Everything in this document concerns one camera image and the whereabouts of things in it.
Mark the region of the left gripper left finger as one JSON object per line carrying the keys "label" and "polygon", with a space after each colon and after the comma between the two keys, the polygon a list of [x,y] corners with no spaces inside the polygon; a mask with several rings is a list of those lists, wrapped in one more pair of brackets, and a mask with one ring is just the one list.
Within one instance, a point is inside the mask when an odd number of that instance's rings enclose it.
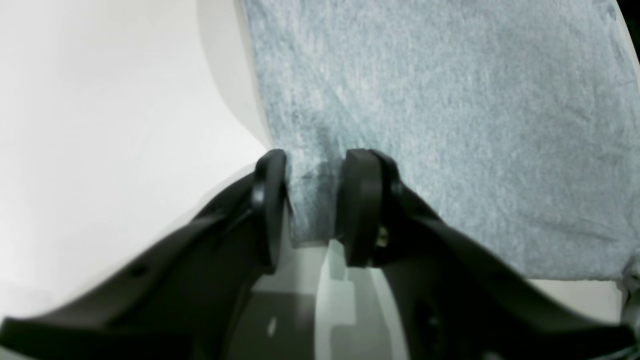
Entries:
{"label": "left gripper left finger", "polygon": [[1,346],[37,360],[217,360],[243,297],[281,252],[286,153],[87,293],[35,317],[7,317]]}

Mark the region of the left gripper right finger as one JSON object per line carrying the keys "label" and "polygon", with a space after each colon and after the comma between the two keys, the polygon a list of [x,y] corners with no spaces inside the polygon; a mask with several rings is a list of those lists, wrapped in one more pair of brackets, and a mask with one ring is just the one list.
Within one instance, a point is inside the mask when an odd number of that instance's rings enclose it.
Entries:
{"label": "left gripper right finger", "polygon": [[626,325],[568,309],[451,227],[378,150],[347,150],[336,232],[390,287],[412,360],[636,360]]}

